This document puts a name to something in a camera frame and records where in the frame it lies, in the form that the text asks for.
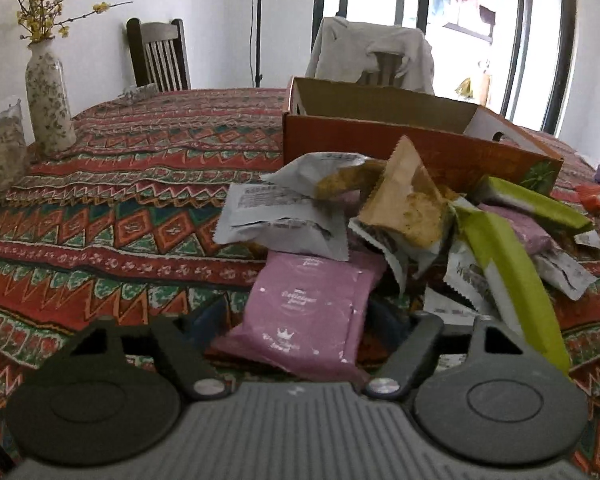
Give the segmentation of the pink snack packet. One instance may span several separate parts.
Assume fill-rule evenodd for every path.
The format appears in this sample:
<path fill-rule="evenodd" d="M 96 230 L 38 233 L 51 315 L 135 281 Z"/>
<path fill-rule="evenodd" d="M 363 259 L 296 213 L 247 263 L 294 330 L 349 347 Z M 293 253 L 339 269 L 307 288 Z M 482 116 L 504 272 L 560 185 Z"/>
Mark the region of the pink snack packet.
<path fill-rule="evenodd" d="M 212 347 L 312 382 L 363 385 L 358 346 L 368 296 L 385 270 L 385 259 L 371 252 L 342 262 L 271 250 L 242 322 Z"/>

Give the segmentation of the green snack packet front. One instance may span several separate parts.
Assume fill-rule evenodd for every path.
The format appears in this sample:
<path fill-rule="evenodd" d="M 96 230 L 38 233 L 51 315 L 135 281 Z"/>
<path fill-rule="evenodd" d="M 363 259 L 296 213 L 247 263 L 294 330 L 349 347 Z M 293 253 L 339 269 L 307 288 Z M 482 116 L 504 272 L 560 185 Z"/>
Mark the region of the green snack packet front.
<path fill-rule="evenodd" d="M 550 296 L 510 224 L 462 198 L 452 207 L 502 321 L 562 374 L 568 374 L 571 361 Z"/>

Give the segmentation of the green snack packet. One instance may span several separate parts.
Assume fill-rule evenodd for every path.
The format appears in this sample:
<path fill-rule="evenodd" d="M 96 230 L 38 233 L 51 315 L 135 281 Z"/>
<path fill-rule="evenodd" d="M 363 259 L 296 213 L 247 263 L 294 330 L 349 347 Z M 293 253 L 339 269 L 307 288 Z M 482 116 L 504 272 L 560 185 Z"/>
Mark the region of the green snack packet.
<path fill-rule="evenodd" d="M 562 374 L 568 374 L 571 361 L 550 296 L 510 224 L 462 198 L 452 207 L 502 321 Z"/>
<path fill-rule="evenodd" d="M 497 177 L 481 178 L 469 196 L 479 204 L 508 207 L 528 214 L 547 231 L 576 235 L 594 229 L 594 223 L 572 207 Z"/>

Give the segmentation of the patterned red tablecloth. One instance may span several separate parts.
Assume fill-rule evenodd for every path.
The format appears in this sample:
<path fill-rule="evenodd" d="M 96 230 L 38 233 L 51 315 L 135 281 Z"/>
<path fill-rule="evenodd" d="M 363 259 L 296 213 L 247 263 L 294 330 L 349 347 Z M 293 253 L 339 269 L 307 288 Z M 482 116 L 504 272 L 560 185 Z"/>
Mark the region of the patterned red tablecloth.
<path fill-rule="evenodd" d="M 0 440 L 27 374 L 99 315 L 124 324 L 227 296 L 245 302 L 261 267 L 212 240 L 227 187 L 282 166 L 283 89 L 192 90 L 76 116 L 70 150 L 32 165 L 0 203 Z M 592 170 L 568 145 L 553 194 L 567 204 Z"/>

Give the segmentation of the tan cracker snack packet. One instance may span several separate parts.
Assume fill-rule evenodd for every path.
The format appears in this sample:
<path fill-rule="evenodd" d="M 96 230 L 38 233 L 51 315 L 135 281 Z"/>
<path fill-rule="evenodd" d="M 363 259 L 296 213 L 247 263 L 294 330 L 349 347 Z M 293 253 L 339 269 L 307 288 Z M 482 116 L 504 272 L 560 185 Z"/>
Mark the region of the tan cracker snack packet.
<path fill-rule="evenodd" d="M 416 248 L 441 242 L 450 218 L 442 196 L 407 136 L 394 148 L 373 192 L 358 214 L 366 226 L 402 235 Z"/>

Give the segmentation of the grey white snack packet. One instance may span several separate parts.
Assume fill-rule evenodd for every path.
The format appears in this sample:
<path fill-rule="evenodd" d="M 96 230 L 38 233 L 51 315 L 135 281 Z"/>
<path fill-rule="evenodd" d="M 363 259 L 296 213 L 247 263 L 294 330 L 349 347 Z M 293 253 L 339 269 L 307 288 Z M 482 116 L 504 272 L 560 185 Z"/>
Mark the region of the grey white snack packet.
<path fill-rule="evenodd" d="M 355 206 L 384 166 L 358 153 L 313 152 L 266 174 L 259 183 L 233 183 L 213 240 L 347 261 L 345 202 Z"/>

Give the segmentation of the green snack packet rear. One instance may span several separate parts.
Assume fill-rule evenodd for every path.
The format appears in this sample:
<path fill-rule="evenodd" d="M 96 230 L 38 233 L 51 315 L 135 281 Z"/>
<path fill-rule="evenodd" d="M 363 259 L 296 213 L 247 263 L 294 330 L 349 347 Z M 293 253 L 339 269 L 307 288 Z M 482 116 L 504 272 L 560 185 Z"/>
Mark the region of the green snack packet rear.
<path fill-rule="evenodd" d="M 528 214 L 547 231 L 576 235 L 594 229 L 594 223 L 572 207 L 497 177 L 481 178 L 469 196 L 479 204 L 508 207 Z"/>

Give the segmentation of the orange cardboard box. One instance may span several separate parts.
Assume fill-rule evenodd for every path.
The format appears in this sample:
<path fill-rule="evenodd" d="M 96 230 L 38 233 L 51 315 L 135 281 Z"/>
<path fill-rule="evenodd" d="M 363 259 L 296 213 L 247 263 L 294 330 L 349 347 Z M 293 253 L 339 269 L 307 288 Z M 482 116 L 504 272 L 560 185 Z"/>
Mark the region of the orange cardboard box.
<path fill-rule="evenodd" d="M 311 152 L 387 159 L 404 136 L 432 180 L 455 192 L 497 177 L 547 195 L 564 163 L 539 138 L 480 105 L 391 87 L 291 81 L 283 114 L 285 162 Z"/>

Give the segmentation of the floral ceramic vase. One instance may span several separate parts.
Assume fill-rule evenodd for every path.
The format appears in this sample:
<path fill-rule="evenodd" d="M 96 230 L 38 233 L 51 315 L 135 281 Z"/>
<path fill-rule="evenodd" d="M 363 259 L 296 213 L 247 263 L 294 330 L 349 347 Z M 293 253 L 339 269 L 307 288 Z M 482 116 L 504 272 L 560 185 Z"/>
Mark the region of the floral ceramic vase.
<path fill-rule="evenodd" d="M 64 66 L 53 40 L 29 44 L 26 90 L 31 125 L 38 152 L 52 157 L 76 143 L 64 78 Z"/>

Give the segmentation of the black light stand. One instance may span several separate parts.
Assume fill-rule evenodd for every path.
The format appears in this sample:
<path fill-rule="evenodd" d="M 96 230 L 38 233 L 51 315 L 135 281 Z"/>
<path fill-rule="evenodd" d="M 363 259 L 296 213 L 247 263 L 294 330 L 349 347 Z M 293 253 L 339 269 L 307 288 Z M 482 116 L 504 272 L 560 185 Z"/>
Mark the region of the black light stand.
<path fill-rule="evenodd" d="M 251 30 L 253 31 L 254 40 L 254 55 L 253 58 L 253 84 L 256 88 L 261 87 L 262 82 L 262 9 L 263 0 L 253 0 L 253 24 Z"/>

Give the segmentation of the chair draped with beige jacket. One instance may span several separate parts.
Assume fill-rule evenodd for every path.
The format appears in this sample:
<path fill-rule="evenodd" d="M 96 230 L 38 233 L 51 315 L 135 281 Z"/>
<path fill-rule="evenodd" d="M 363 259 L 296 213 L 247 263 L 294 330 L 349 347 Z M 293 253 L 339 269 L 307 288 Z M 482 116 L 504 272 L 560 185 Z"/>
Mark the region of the chair draped with beige jacket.
<path fill-rule="evenodd" d="M 306 76 L 431 94 L 434 58 L 417 28 L 324 18 Z"/>

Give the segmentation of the dark wooden chair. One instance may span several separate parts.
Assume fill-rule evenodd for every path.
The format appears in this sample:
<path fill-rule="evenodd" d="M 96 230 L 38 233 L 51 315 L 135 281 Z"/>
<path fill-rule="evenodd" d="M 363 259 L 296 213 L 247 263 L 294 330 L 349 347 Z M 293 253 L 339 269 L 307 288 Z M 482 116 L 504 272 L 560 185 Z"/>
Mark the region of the dark wooden chair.
<path fill-rule="evenodd" d="M 190 89 L 184 22 L 180 18 L 167 23 L 130 18 L 125 30 L 137 87 L 155 84 L 159 92 Z"/>

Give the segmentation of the yellow flower branches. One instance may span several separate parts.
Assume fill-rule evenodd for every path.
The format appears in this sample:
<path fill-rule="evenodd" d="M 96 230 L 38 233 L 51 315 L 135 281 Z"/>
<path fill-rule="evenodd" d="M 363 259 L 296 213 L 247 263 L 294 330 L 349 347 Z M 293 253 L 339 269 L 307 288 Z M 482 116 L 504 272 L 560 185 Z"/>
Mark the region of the yellow flower branches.
<path fill-rule="evenodd" d="M 91 9 L 73 16 L 65 16 L 65 5 L 69 0 L 12 0 L 16 6 L 16 23 L 20 28 L 19 39 L 27 44 L 40 44 L 56 37 L 67 38 L 70 26 L 92 16 L 128 6 L 131 1 L 110 3 L 96 2 Z"/>

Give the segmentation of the black sliding door frame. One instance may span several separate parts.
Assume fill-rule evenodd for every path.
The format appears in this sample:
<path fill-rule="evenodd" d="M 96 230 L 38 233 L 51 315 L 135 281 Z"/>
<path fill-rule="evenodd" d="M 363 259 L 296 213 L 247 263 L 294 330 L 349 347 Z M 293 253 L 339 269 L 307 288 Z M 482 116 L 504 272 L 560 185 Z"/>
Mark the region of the black sliding door frame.
<path fill-rule="evenodd" d="M 474 102 L 554 133 L 576 31 L 576 0 L 314 0 L 324 18 L 418 28 L 437 96 Z"/>

